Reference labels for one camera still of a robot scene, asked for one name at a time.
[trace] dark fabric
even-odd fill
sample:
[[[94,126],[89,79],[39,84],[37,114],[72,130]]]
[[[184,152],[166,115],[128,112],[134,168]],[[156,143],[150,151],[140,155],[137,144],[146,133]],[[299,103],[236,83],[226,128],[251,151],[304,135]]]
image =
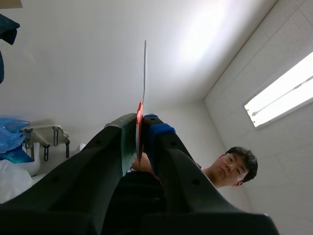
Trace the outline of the dark fabric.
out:
[[[0,51],[0,84],[3,82],[3,79],[4,79],[4,64],[3,64],[2,53]]]
[[[160,182],[148,172],[127,173],[114,191],[101,234],[137,234],[142,215],[163,211]]]
[[[16,29],[19,27],[20,27],[19,23],[16,23],[13,20],[0,14],[0,38],[1,39],[13,45],[16,35],[18,33]]]

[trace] man's mouth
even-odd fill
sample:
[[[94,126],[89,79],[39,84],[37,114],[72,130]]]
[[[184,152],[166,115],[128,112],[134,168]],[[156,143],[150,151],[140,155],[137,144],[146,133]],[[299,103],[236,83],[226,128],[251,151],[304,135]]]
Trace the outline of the man's mouth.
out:
[[[226,176],[226,172],[223,168],[221,168],[222,174],[224,175],[224,177]]]

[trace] man's ear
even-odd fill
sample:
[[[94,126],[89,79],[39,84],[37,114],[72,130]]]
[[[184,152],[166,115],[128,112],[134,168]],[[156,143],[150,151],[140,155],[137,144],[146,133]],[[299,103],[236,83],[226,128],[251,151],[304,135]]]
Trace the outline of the man's ear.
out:
[[[243,182],[242,182],[242,181],[239,181],[238,183],[233,184],[232,186],[235,187],[235,186],[240,186],[240,185],[242,185],[242,184],[243,184]]]

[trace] black shirt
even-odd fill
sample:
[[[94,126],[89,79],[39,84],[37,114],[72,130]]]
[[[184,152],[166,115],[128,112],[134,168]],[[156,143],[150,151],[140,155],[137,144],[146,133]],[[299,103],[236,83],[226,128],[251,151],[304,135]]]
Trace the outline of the black shirt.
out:
[[[148,172],[127,173],[114,191],[101,234],[137,234],[142,215],[164,211],[160,182]]]

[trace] blue rubber grip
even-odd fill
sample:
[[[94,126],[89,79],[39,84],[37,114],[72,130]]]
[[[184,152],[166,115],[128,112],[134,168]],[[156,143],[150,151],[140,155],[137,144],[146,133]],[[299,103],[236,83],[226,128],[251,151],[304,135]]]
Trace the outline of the blue rubber grip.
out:
[[[158,135],[161,135],[161,134],[164,134],[167,132],[174,132],[175,133],[175,129],[166,123],[152,125],[149,128],[149,144],[150,144],[150,147],[149,147],[147,154],[148,154],[148,158],[149,158],[152,170],[156,176],[158,176],[158,173],[157,173],[156,164],[155,164],[155,160],[154,160],[155,141],[156,141],[156,137]]]

